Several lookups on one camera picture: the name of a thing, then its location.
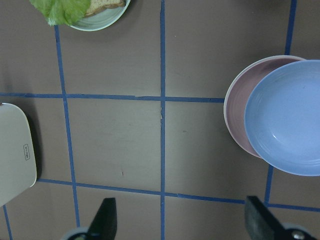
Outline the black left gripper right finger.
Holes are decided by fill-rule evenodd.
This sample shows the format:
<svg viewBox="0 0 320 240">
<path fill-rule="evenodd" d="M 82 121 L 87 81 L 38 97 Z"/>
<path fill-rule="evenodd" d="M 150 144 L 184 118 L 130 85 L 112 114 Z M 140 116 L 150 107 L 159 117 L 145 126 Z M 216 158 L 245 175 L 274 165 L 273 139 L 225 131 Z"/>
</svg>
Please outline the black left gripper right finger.
<svg viewBox="0 0 320 240">
<path fill-rule="evenodd" d="M 257 196 L 246 197 L 244 205 L 245 229 L 251 240 L 315 240 L 300 225 L 282 224 Z"/>
</svg>

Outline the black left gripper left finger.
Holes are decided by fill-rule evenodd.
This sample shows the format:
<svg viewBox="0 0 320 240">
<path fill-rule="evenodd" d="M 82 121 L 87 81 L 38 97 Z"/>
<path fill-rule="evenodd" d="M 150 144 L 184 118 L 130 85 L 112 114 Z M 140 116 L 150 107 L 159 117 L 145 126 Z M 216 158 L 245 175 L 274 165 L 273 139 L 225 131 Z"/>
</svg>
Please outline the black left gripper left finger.
<svg viewBox="0 0 320 240">
<path fill-rule="evenodd" d="M 87 233 L 87 240 L 114 240 L 117 233 L 117 205 L 114 197 L 104 198 Z"/>
</svg>

